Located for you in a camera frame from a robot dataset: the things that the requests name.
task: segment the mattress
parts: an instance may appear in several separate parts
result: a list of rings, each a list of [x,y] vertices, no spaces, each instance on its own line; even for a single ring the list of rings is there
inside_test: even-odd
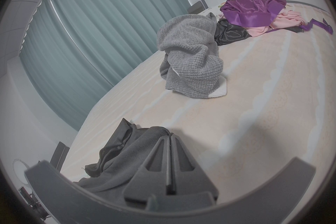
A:
[[[302,4],[287,8],[309,21],[331,15]],[[218,6],[208,12],[219,14]],[[336,152],[335,35],[313,26],[278,30],[219,48],[227,95],[194,99],[165,89],[158,51],[111,89],[91,110],[63,164],[71,181],[88,177],[99,150],[122,118],[138,127],[163,126],[179,135],[218,188],[217,203],[237,199],[297,156],[317,168],[291,218],[315,193]]]

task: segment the curtain fold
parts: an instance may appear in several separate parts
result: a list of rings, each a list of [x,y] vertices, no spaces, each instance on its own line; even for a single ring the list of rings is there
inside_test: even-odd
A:
[[[43,0],[20,58],[44,101],[79,130],[91,108],[156,52],[158,29],[187,0]]]

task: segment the bed sheet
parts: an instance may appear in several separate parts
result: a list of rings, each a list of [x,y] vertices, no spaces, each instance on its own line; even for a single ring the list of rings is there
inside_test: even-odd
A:
[[[287,8],[309,21],[330,14],[301,4]],[[219,14],[218,6],[207,9]],[[179,135],[219,189],[217,203],[257,188],[297,156],[316,175],[292,216],[308,201],[336,152],[335,35],[313,26],[305,33],[281,29],[219,48],[227,95],[193,99],[165,89],[156,52],[111,89],[91,110],[61,173],[71,181],[88,177],[124,117],[140,127],[164,126]]]

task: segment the striped bed sheet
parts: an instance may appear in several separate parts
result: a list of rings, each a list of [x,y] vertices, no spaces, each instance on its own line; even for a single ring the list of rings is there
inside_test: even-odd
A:
[[[331,15],[314,7],[287,5],[309,21]],[[208,12],[219,14],[218,6]],[[193,99],[165,89],[156,52],[111,89],[91,110],[61,173],[88,177],[124,117],[139,127],[164,126],[179,135],[219,189],[217,203],[249,193],[297,156],[317,168],[291,216],[315,193],[336,152],[335,35],[313,26],[304,33],[281,29],[219,48],[227,95]]]

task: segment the curtain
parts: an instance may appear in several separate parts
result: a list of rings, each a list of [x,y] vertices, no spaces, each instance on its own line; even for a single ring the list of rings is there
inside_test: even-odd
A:
[[[156,50],[187,0],[43,0],[20,52],[43,100],[79,130],[92,107]]]

